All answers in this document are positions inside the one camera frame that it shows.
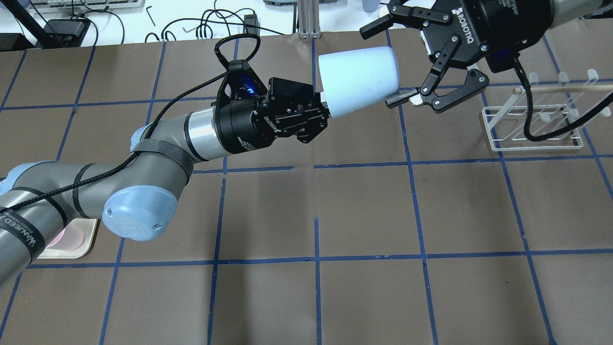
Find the power adapter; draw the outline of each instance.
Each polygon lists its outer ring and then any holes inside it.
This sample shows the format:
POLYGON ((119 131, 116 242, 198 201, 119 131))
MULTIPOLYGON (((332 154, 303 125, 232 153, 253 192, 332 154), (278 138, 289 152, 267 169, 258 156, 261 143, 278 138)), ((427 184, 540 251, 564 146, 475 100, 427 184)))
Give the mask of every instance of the power adapter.
POLYGON ((49 37, 60 41, 62 47, 80 47, 88 28, 87 19, 49 19, 45 25, 49 37))
MULTIPOLYGON (((256 14, 246 14, 244 17, 244 21, 245 21, 245 24, 247 25, 260 26, 259 22, 257 21, 256 14)), ((243 26, 243 32, 250 33, 250 34, 256 34, 258 36, 260 35, 259 28, 251 28, 249 26, 243 26)))

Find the black cable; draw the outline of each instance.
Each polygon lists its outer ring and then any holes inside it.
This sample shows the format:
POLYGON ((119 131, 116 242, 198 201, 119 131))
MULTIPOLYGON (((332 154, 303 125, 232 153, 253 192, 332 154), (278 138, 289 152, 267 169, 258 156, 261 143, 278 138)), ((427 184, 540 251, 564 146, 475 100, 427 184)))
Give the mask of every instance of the black cable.
POLYGON ((126 27, 123 25, 123 21, 121 20, 121 18, 117 14, 109 11, 109 7, 108 6, 105 6, 104 10, 94 10, 91 7, 87 6, 87 4, 84 2, 84 0, 80 0, 80 1, 81 1, 81 5, 83 5, 90 12, 107 13, 107 14, 110 14, 110 15, 114 15, 115 18, 117 18, 117 20, 119 20, 119 23, 121 24, 121 42, 120 42, 120 44, 123 44, 123 42, 126 40, 126 27))
POLYGON ((209 22, 212 22, 212 21, 210 21, 210 19, 209 19, 209 18, 211 17, 211 15, 215 14, 215 15, 216 15, 218 18, 221 18, 221 19, 223 19, 223 20, 224 20, 224 24, 226 24, 226 28, 227 28, 227 30, 228 30, 228 36, 230 36, 230 35, 232 35, 232 33, 230 32, 230 24, 233 24, 233 23, 229 23, 229 22, 227 21, 227 19, 228 19, 228 18, 230 18, 230 17, 232 17, 232 16, 235 16, 235 17, 237 17, 237 18, 238 18, 238 20, 240 20, 240 21, 241 21, 241 23, 243 23, 243 26, 244 26, 244 25, 245 25, 245 21, 244 21, 244 20, 243 20, 243 19, 242 19, 242 18, 241 18, 239 15, 238 15, 238 12, 240 12, 240 11, 242 11, 242 10, 251 10, 251 11, 252 11, 254 14, 256 13, 256 11, 255 11, 255 10, 253 10, 253 9, 249 9, 249 8, 243 8, 243 9, 240 9, 240 10, 238 10, 238 11, 236 11, 236 12, 233 12, 233 11, 230 11, 230 10, 224 10, 224 9, 213 9, 213 10, 208 9, 208 10, 206 10, 206 11, 204 11, 204 12, 202 13, 202 16, 201 16, 201 18, 200 18, 202 21, 201 21, 200 26, 198 26, 198 28, 200 28, 202 25, 208 25, 208 23, 209 23, 209 22), (207 19, 205 20, 205 19, 204 19, 204 16, 205 16, 205 15, 206 15, 208 12, 210 12, 210 13, 208 14, 207 19), (222 14, 221 14, 221 12, 227 12, 227 13, 229 13, 229 15, 224 16, 224 15, 222 15, 222 14))
POLYGON ((219 19, 223 19, 223 20, 224 20, 224 22, 226 23, 226 28, 227 28, 227 30, 228 30, 228 36, 232 35, 232 33, 230 32, 230 25, 228 25, 227 18, 226 18, 226 17, 224 17, 223 15, 220 15, 220 14, 219 14, 219 12, 217 12, 217 0, 215 0, 215 1, 213 2, 213 12, 215 13, 215 16, 216 16, 217 18, 219 18, 219 19))
POLYGON ((530 141, 545 141, 548 139, 556 138, 557 136, 561 136, 566 134, 572 130, 576 130, 577 128, 583 126, 588 121, 593 119, 596 115, 598 115, 604 108, 613 103, 613 93, 607 96, 604 100, 602 100, 598 105, 588 111, 585 115, 572 122, 571 124, 560 128, 559 130, 555 130, 550 133, 546 133, 543 135, 535 136, 532 135, 530 131, 530 126, 532 125, 532 115, 534 113, 534 102, 532 98, 532 89, 530 86, 530 82, 528 81, 528 77, 526 76, 526 72, 522 67, 519 59, 515 59, 515 73, 517 74, 519 81, 522 83, 524 90, 526 90, 526 100, 528 101, 528 113, 526 114, 526 123, 524 124, 524 136, 526 139, 530 141))
POLYGON ((292 33, 298 32, 298 4, 294 4, 294 19, 292 20, 292 33))
MULTIPOLYGON (((249 56, 247 57, 246 60, 249 61, 250 59, 252 59, 255 56, 255 54, 257 53, 257 50, 259 49, 260 40, 259 40, 259 36, 258 35, 248 34, 248 33, 234 35, 234 36, 226 37, 224 39, 219 40, 219 42, 217 42, 215 44, 215 53, 218 54, 218 52, 219 52, 218 58, 219 58, 219 56, 222 56, 221 55, 221 51, 220 51, 220 48, 221 48, 222 45, 224 45, 225 43, 228 43, 230 41, 233 41, 235 39, 239 39, 239 38, 243 38, 243 37, 251 37, 251 38, 255 38, 256 39, 256 46, 255 46, 255 48, 253 48, 253 51, 251 52, 251 54, 249 54, 249 56)), ((220 75, 218 75, 218 76, 216 76, 216 77, 214 77, 214 78, 212 78, 212 79, 210 79, 210 80, 208 80, 208 81, 206 81, 206 82, 204 82, 204 83, 202 83, 200 85, 192 87, 191 89, 182 92, 180 95, 178 95, 177 97, 174 97, 172 100, 170 100, 170 102, 168 102, 164 106, 164 108, 162 108, 162 111, 159 112, 158 116, 151 122, 151 125, 149 126, 149 128, 148 128, 147 132, 145 133, 145 136, 143 137, 143 139, 149 139, 151 137, 151 135, 153 134, 153 131, 155 130, 155 128, 157 127, 158 123, 162 119, 162 116, 164 116, 164 114, 168 111, 168 109, 170 107, 172 107, 176 102, 178 102, 181 98, 184 98, 185 96, 187 96, 187 95, 189 95, 191 93, 194 93, 195 91, 200 90, 201 88, 204 88, 204 87, 206 87, 206 86, 216 82, 219 79, 222 79, 226 75, 226 73, 227 72, 224 72, 224 73, 222 73, 222 74, 220 74, 220 75)), ((7 210, 16 211, 16 210, 21 209, 23 207, 26 207, 26 206, 29 206, 31 204, 37 203, 37 202, 39 202, 41 200, 44 200, 44 199, 47 199, 47 198, 51 198, 51 197, 56 196, 58 194, 66 193, 66 192, 68 192, 70 190, 82 187, 84 185, 92 184, 94 182, 98 182, 100 180, 103 180, 103 179, 106 179, 108 177, 111 177, 111 176, 117 174, 118 172, 122 171, 123 169, 125 169, 127 166, 129 166, 138 157, 139 154, 140 154, 140 152, 132 153, 130 155, 130 157, 128 157, 128 159, 126 159, 122 164, 116 166, 115 168, 113 168, 113 169, 111 169, 111 170, 109 170, 109 171, 107 171, 105 173, 103 172, 100 175, 96 175, 94 177, 90 177, 89 179, 83 180, 81 182, 77 182, 76 184, 67 185, 65 187, 62 187, 62 188, 59 188, 59 189, 56 189, 56 190, 52 190, 52 191, 50 191, 48 193, 44 193, 42 195, 35 196, 35 197, 31 198, 31 199, 22 201, 22 202, 17 203, 17 204, 15 204, 13 206, 5 207, 4 209, 0 210, 0 214, 4 213, 7 210)))
POLYGON ((42 19, 42 21, 45 22, 45 24, 49 24, 49 22, 45 19, 45 17, 42 16, 42 14, 40 14, 40 12, 38 12, 38 9, 36 8, 36 6, 32 3, 32 0, 28 0, 28 2, 30 3, 30 6, 32 6, 32 8, 34 9, 34 11, 36 11, 36 14, 39 15, 40 19, 42 19))
POLYGON ((158 42, 160 41, 158 34, 156 34, 156 33, 148 33, 147 36, 145 36, 145 43, 147 43, 147 39, 149 38, 149 36, 155 37, 155 39, 157 39, 158 42))
POLYGON ((17 25, 19 25, 19 28, 21 29, 21 33, 23 34, 23 37, 26 37, 26 32, 23 31, 23 26, 21 26, 21 23, 17 20, 17 18, 15 18, 15 21, 17 22, 17 25))
POLYGON ((94 40, 94 44, 93 47, 95 47, 98 44, 98 37, 100 35, 100 31, 98 30, 98 25, 96 25, 96 23, 94 23, 94 21, 92 21, 91 19, 89 19, 88 17, 86 17, 85 15, 90 14, 91 11, 87 11, 84 12, 82 14, 75 14, 74 12, 72 12, 70 14, 70 20, 72 20, 72 17, 76 17, 76 18, 83 18, 85 20, 87 20, 90 24, 92 24, 94 26, 94 29, 96 30, 96 39, 94 40))
POLYGON ((165 39, 167 42, 169 41, 169 39, 168 39, 168 34, 171 34, 171 35, 172 35, 172 38, 173 38, 175 41, 177 40, 177 37, 175 36, 175 34, 174 34, 174 33, 172 33, 170 30, 167 30, 167 31, 166 31, 166 35, 164 36, 164 39, 165 39))
POLYGON ((242 33, 242 34, 236 34, 236 35, 232 35, 232 36, 228 36, 228 37, 224 37, 220 39, 215 44, 215 49, 213 51, 215 52, 215 55, 217 56, 217 60, 219 60, 219 63, 221 63, 222 66, 224 66, 224 68, 226 69, 228 69, 228 66, 230 63, 228 62, 226 57, 221 53, 220 48, 222 45, 228 42, 234 41, 236 39, 240 39, 240 38, 253 38, 256 40, 256 46, 253 48, 253 51, 251 52, 251 54, 249 54, 249 56, 245 58, 246 61, 251 60, 256 55, 257 51, 260 49, 260 43, 262 42, 262 39, 260 38, 260 36, 256 34, 242 33))
POLYGON ((209 24, 204 24, 204 25, 201 24, 196 28, 196 39, 207 38, 207 28, 209 29, 209 31, 211 31, 211 38, 213 38, 213 28, 211 28, 209 24))
MULTIPOLYGON (((166 29, 167 29, 167 28, 168 28, 170 25, 172 25, 172 24, 174 24, 174 23, 176 23, 176 22, 178 22, 178 21, 182 21, 182 20, 197 20, 197 21, 200 21, 200 18, 179 18, 179 19, 175 19, 175 20, 171 21, 170 23, 166 24, 166 26, 164 27, 164 29, 162 30, 162 32, 166 31, 166 29)), ((209 21, 209 23, 213 23, 213 24, 225 24, 225 23, 224 23, 224 22, 222 22, 222 21, 212 21, 212 20, 210 20, 210 21, 209 21)), ((228 24, 230 24, 230 25, 243 25, 242 23, 228 23, 228 24)), ((257 26, 257 25, 251 25, 251 24, 244 24, 244 25, 245 25, 245 26, 247 26, 247 27, 249 27, 249 28, 256 28, 256 29, 260 29, 260 30, 264 30, 264 31, 271 32, 271 33, 273 33, 273 34, 277 34, 277 35, 285 35, 284 33, 280 33, 279 31, 275 31, 275 30, 271 30, 271 29, 263 28, 263 27, 261 27, 261 26, 257 26)))

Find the light blue joint cover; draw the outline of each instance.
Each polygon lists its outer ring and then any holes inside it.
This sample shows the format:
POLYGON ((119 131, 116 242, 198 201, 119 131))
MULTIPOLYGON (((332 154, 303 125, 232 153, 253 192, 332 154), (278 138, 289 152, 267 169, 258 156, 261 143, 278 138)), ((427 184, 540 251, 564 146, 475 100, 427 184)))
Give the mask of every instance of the light blue joint cover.
POLYGON ((168 190, 136 185, 111 195, 104 204, 102 221, 121 237, 151 241, 164 232, 177 206, 177 198, 168 190))
POLYGON ((0 183, 0 195, 3 195, 9 190, 13 189, 13 186, 15 185, 15 182, 17 182, 17 179, 19 179, 19 177, 21 177, 21 175, 25 173, 26 170, 28 170, 29 168, 32 168, 35 165, 46 163, 49 161, 50 160, 38 161, 35 163, 23 163, 21 165, 14 167, 13 170, 9 172, 9 175, 6 177, 6 180, 0 183))
POLYGON ((151 126, 151 124, 142 126, 141 128, 137 129, 134 134, 132 134, 132 137, 130 138, 130 152, 134 150, 136 144, 140 143, 140 140, 143 138, 143 135, 145 134, 145 131, 147 130, 147 128, 149 128, 149 126, 151 126))

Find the wooden stick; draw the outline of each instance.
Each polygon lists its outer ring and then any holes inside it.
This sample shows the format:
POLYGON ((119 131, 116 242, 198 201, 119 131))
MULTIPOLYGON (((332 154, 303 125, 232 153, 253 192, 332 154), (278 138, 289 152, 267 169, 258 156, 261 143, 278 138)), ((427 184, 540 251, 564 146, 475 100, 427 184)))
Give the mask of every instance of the wooden stick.
MULTIPOLYGON (((523 95, 525 90, 522 87, 513 89, 514 95, 523 95)), ((533 87, 532 93, 571 93, 571 92, 613 92, 613 85, 592 85, 592 86, 564 86, 564 87, 533 87)))

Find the black strap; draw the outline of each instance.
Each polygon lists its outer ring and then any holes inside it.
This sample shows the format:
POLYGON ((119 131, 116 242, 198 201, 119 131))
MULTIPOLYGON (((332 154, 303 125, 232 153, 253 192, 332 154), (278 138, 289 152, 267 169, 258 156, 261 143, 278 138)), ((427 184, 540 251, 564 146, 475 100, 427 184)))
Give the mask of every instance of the black strap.
POLYGON ((0 214, 0 229, 17 237, 30 252, 30 263, 45 250, 47 243, 40 231, 17 212, 6 209, 0 214))
POLYGON ((140 143, 132 149, 132 152, 155 152, 168 157, 183 168, 188 182, 189 177, 194 172, 194 161, 192 160, 192 156, 181 147, 166 141, 145 139, 140 141, 140 143))
MULTIPOLYGON (((13 188, 13 190, 23 190, 24 192, 29 192, 32 194, 36 194, 38 196, 45 194, 38 189, 29 188, 29 187, 16 187, 16 188, 13 188)), ((47 200, 47 202, 50 203, 51 206, 53 206, 58 211, 60 217, 62 217, 62 221, 64 222, 64 228, 65 228, 66 225, 68 225, 68 217, 66 217, 66 212, 64 212, 64 209, 53 198, 45 198, 45 200, 47 200)))
MULTIPOLYGON (((74 180, 75 184, 81 182, 81 178, 83 177, 83 174, 92 165, 94 165, 94 163, 90 163, 90 164, 82 167, 81 170, 79 170, 79 172, 78 172, 78 174, 77 174, 77 176, 75 177, 75 180, 74 180)), ((81 215, 81 217, 86 218, 86 219, 91 219, 91 217, 88 217, 85 214, 85 212, 83 211, 83 209, 81 208, 81 203, 78 200, 78 188, 75 188, 75 189, 72 190, 72 203, 75 205, 75 209, 81 215)))

